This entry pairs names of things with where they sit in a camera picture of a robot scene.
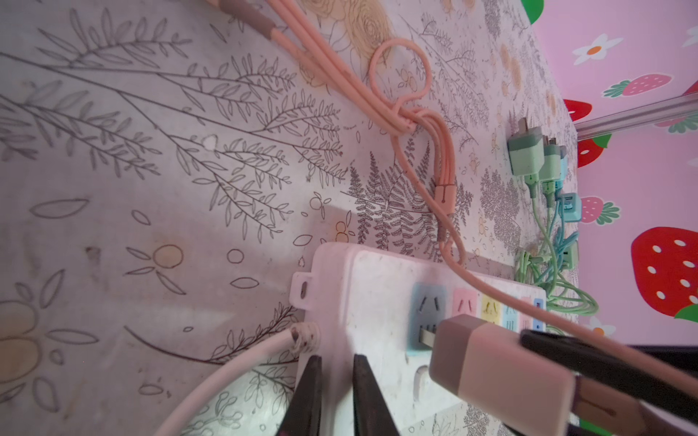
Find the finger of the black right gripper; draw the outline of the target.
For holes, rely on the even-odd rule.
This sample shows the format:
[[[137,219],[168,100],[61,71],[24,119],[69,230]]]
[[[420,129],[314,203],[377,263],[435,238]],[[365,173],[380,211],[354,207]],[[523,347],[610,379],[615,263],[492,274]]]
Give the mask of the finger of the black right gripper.
[[[576,338],[525,330],[520,335],[520,344],[573,372],[697,423],[696,399]]]

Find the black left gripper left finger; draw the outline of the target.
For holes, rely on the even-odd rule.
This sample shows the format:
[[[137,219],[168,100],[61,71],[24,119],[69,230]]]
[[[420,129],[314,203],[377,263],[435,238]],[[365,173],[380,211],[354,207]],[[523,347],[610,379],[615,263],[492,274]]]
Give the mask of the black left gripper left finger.
[[[277,436],[318,436],[322,416],[321,356],[311,356],[276,433]]]

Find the pink USB charger plug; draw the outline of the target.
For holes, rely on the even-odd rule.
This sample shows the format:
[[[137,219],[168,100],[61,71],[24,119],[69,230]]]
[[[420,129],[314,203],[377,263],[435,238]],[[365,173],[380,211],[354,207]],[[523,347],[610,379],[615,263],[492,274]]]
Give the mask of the pink USB charger plug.
[[[422,327],[431,379],[523,435],[565,435],[576,377],[525,349],[520,335],[462,314]]]

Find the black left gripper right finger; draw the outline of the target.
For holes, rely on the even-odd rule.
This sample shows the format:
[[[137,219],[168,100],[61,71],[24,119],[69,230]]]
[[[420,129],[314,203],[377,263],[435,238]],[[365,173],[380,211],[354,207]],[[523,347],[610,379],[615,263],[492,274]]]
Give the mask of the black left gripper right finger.
[[[356,436],[400,435],[367,357],[362,354],[354,356],[353,403]]]

